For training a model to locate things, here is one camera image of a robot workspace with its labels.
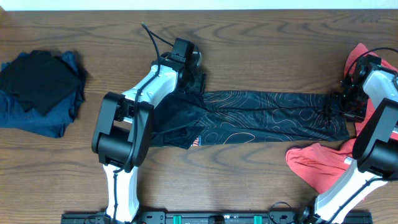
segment dark fabric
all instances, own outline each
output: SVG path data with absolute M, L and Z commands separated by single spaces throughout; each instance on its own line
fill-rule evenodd
M 156 107 L 155 113 L 164 113 L 163 119 L 167 119 L 167 114 L 173 115 L 173 128 L 168 128 L 169 123 L 155 123 L 163 132 L 154 134 L 153 146 L 187 149 L 192 144 L 349 138 L 344 118 L 333 111 L 338 110 L 337 103 L 328 95 L 214 91 L 206 92 L 203 101 L 198 100 L 200 97 L 189 100 L 192 97 L 182 95 L 172 93 Z M 167 107 L 173 101 L 180 107 Z M 186 114 L 194 116 L 186 119 Z
M 0 72 L 0 90 L 16 98 L 24 111 L 35 108 L 43 116 L 79 84 L 62 62 L 41 50 L 16 58 Z
M 78 88 L 61 100 L 45 116 L 36 109 L 25 112 L 24 107 L 14 97 L 0 90 L 0 128 L 19 128 L 52 138 L 60 138 L 64 135 L 67 126 L 75 120 L 78 109 L 83 103 L 85 72 L 78 68 L 72 52 L 65 52 L 57 60 L 60 60 L 71 71 L 71 75 L 80 80 Z M 8 65 L 10 63 L 2 64 L 2 69 Z

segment blue cloth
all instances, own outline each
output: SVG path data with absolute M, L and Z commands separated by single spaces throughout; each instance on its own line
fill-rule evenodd
M 18 101 L 0 90 L 0 128 L 18 128 L 51 138 L 61 138 L 66 128 L 72 123 L 80 105 L 83 103 L 85 87 L 85 73 L 79 69 L 76 58 L 72 52 L 65 52 L 59 58 L 81 80 L 80 86 L 73 93 L 61 100 L 45 116 L 36 109 L 25 112 Z M 3 70 L 10 63 L 1 65 Z

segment white background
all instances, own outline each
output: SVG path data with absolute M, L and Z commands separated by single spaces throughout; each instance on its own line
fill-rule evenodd
M 0 0 L 6 11 L 398 9 L 398 0 Z

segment wooden table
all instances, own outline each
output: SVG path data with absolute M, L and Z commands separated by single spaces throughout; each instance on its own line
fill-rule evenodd
M 59 223 L 64 212 L 107 206 L 91 138 L 105 93 L 130 89 L 155 59 L 142 21 L 168 40 L 183 37 L 200 47 L 208 91 L 328 93 L 356 44 L 398 44 L 397 11 L 7 12 L 0 62 L 34 49 L 72 50 L 89 76 L 86 102 L 63 138 L 0 129 L 0 223 Z M 170 50 L 158 44 L 161 52 Z M 379 55 L 398 66 L 398 55 Z M 152 148 L 139 171 L 139 200 L 170 211 L 267 210 L 276 201 L 299 208 L 317 193 L 289 169 L 285 152 L 311 143 Z M 376 223 L 394 223 L 396 189 L 388 184 L 357 208 L 370 210 Z

